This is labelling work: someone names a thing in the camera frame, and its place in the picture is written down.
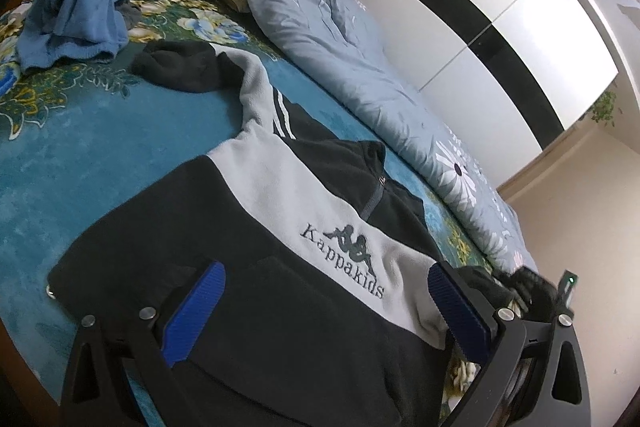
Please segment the black grey fleece hoodie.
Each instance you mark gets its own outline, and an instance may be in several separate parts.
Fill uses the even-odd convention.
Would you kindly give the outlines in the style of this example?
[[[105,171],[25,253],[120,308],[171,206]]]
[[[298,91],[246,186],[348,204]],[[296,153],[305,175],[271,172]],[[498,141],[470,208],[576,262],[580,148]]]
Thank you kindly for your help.
[[[203,426],[448,426],[472,381],[427,287],[442,257],[376,141],[344,141],[237,49],[160,40],[134,75],[228,89],[241,129],[91,225],[51,270],[59,303],[118,339],[219,261],[224,295],[172,373]]]

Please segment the green hanging plant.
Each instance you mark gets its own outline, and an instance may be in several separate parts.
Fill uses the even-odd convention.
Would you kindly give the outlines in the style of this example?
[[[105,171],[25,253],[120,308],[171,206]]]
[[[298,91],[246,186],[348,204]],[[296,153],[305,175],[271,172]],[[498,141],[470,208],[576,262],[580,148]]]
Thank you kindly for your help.
[[[605,90],[589,109],[589,117],[596,124],[615,126],[614,112],[616,109],[616,93]]]

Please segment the teal floral bed blanket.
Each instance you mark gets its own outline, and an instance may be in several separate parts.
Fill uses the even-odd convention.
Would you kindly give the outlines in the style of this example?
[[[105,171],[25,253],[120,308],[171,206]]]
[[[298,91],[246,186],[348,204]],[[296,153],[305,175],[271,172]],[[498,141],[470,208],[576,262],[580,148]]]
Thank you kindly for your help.
[[[187,94],[130,74],[150,41],[203,39],[256,54],[291,102],[336,136],[376,133],[292,64],[247,15],[216,0],[142,5],[109,63],[68,63],[23,77],[1,100],[1,320],[43,387],[60,399],[75,322],[47,277],[80,233],[122,202],[240,130],[238,97]]]

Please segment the white black sliding wardrobe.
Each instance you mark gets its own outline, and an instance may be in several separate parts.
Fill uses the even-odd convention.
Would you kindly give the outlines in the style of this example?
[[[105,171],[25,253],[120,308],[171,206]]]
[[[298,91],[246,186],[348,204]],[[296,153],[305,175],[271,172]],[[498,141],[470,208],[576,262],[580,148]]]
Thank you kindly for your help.
[[[478,160],[510,180],[617,76],[578,0],[361,0],[405,80]]]

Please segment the blue crumpled garment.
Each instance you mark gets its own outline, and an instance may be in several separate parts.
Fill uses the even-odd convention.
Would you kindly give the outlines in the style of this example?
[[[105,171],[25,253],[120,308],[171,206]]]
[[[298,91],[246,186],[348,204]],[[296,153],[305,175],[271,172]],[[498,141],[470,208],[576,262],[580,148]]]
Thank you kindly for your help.
[[[47,69],[62,58],[113,60],[128,43],[125,17],[117,9],[126,1],[32,0],[16,43],[21,68]]]

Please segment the light blue floral quilt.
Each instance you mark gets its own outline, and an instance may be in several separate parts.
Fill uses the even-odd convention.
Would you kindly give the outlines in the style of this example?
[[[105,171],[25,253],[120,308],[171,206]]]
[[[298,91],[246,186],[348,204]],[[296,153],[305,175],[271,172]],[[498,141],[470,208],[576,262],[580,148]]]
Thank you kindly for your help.
[[[515,211],[387,60],[359,0],[246,1],[265,36],[422,176],[496,268],[536,267]]]

